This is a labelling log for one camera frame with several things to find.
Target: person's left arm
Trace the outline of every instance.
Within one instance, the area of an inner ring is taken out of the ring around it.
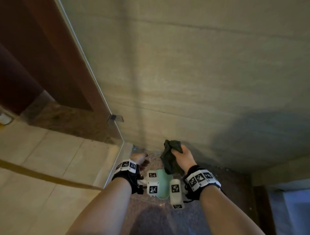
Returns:
[[[140,165],[148,164],[146,153],[133,154],[131,160]],[[66,235],[120,233],[126,215],[131,186],[121,177],[115,178],[80,213]]]

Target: metal bracket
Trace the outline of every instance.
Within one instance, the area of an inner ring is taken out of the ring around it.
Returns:
[[[111,114],[110,117],[108,118],[107,124],[116,121],[116,122],[124,122],[124,119],[121,115],[116,115],[116,114]]]

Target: mint green object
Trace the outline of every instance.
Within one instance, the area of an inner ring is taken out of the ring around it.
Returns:
[[[170,196],[169,183],[173,177],[172,175],[167,175],[163,169],[156,170],[156,173],[159,181],[157,197],[159,199],[167,199]]]

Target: wrist strap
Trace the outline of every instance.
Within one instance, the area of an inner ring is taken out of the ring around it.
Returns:
[[[202,190],[210,185],[214,185],[222,191],[221,184],[214,175],[199,165],[192,166],[183,181],[185,189],[188,191],[186,197],[190,200],[199,200]]]
[[[143,194],[143,186],[139,185],[137,182],[141,179],[139,165],[136,164],[134,161],[130,159],[123,160],[116,167],[112,180],[118,177],[124,178],[130,183],[131,194]]]

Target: person's right arm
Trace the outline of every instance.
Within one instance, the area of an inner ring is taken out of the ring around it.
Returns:
[[[174,149],[171,152],[187,174],[188,170],[197,164],[186,146],[181,147],[183,153]],[[212,235],[264,235],[263,231],[216,186],[205,187],[199,201]]]

